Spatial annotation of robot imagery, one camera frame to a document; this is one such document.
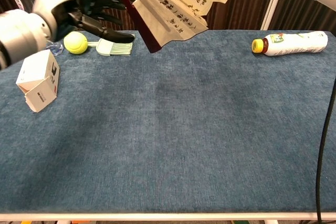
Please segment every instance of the bottle label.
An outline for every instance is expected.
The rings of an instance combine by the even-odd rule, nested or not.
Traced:
[[[15,0],[15,2],[16,2],[16,4],[17,4],[17,6],[18,6],[21,10],[25,10],[25,9],[23,8],[23,4],[22,4],[21,0]]]
[[[282,37],[282,34],[272,34],[271,40],[273,43],[280,43],[283,42],[284,39]]]

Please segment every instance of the robotic hand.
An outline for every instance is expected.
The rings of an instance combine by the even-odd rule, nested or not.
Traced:
[[[76,27],[112,42],[132,42],[133,35],[103,27],[96,20],[121,25],[102,12],[106,8],[125,10],[120,0],[35,0],[30,14],[19,9],[0,14],[0,69],[43,50],[48,40],[59,41]]]

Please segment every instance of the white table edge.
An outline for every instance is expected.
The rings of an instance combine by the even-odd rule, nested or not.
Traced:
[[[192,220],[316,220],[315,212],[243,212],[194,214],[0,214],[0,221],[22,220],[110,220],[110,221],[192,221]],[[322,213],[323,220],[336,220],[336,212]]]

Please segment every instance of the tennis ball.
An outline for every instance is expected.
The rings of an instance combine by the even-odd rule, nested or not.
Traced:
[[[88,40],[78,31],[72,31],[64,37],[64,46],[72,54],[79,55],[88,48]]]

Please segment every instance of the white bottle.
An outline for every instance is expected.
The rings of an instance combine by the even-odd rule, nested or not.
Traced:
[[[328,43],[323,31],[305,34],[270,34],[252,42],[252,51],[268,56],[294,54],[296,52],[321,52]]]

